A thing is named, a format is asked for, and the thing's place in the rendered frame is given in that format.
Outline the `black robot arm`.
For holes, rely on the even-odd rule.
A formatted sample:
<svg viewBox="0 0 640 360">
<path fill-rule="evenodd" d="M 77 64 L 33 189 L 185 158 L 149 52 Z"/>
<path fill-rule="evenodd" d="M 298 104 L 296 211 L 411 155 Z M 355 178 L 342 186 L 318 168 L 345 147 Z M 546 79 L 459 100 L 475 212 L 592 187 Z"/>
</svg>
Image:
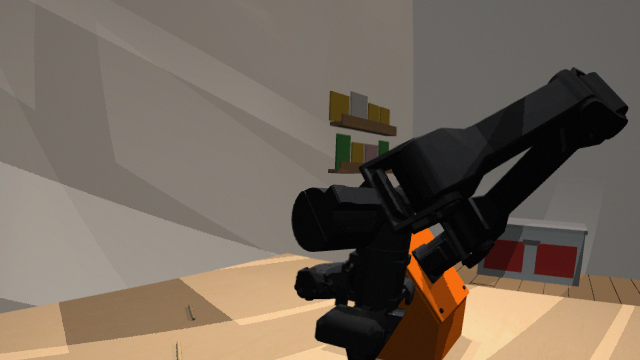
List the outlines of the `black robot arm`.
<svg viewBox="0 0 640 360">
<path fill-rule="evenodd" d="M 505 232 L 509 214 L 576 150 L 624 129 L 628 109 L 596 72 L 560 70 L 469 128 L 438 128 L 361 165 L 359 187 L 302 191 L 292 210 L 294 237 L 308 252 L 406 251 L 412 233 L 440 223 L 444 231 L 411 253 L 434 284 L 460 261 L 469 269 L 479 264 Z M 471 197 L 485 174 L 528 148 L 485 195 Z M 390 169 L 398 187 L 385 173 Z M 348 259 L 305 267 L 294 288 L 307 301 L 348 305 L 352 272 Z"/>
</svg>

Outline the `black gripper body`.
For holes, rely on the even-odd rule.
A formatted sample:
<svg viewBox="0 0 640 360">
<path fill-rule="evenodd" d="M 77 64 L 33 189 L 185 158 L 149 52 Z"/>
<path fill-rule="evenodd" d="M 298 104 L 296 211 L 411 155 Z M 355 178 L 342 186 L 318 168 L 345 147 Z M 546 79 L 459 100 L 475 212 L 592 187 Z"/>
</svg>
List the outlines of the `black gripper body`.
<svg viewBox="0 0 640 360">
<path fill-rule="evenodd" d="M 378 354 L 386 341 L 392 313 L 405 298 L 410 305 L 415 284 L 405 277 L 411 254 L 369 247 L 355 249 L 348 263 L 353 272 L 348 301 L 338 304 L 316 320 L 314 338 L 328 345 L 351 351 Z"/>
</svg>

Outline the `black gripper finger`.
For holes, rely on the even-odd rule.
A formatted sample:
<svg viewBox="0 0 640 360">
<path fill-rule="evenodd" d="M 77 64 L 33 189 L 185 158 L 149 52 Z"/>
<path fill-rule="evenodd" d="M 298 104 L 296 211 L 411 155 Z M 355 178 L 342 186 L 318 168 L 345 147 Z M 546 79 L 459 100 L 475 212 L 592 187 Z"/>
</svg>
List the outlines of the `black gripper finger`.
<svg viewBox="0 0 640 360">
<path fill-rule="evenodd" d="M 386 341 L 383 344 L 383 346 L 386 344 L 386 342 L 389 339 L 389 337 L 390 337 L 390 334 L 387 335 Z M 383 346 L 382 346 L 382 348 L 383 348 Z M 382 348 L 381 348 L 381 350 L 382 350 Z M 379 350 L 379 352 L 381 350 Z M 349 349 L 346 349 L 346 352 L 347 352 L 347 357 L 348 357 L 347 360 L 375 360 L 377 358 L 378 354 L 379 354 L 379 352 L 378 352 L 378 354 L 369 355 L 369 354 L 366 354 L 366 353 L 363 354 L 363 353 L 360 353 L 360 352 L 357 352 L 357 351 L 351 351 Z"/>
<path fill-rule="evenodd" d="M 402 320 L 405 314 L 406 309 L 397 307 L 395 311 L 392 311 L 392 313 L 386 313 L 386 315 L 384 315 L 389 323 L 388 334 L 390 334 L 390 336 L 393 334 L 394 330 L 397 328 L 399 322 Z"/>
</svg>

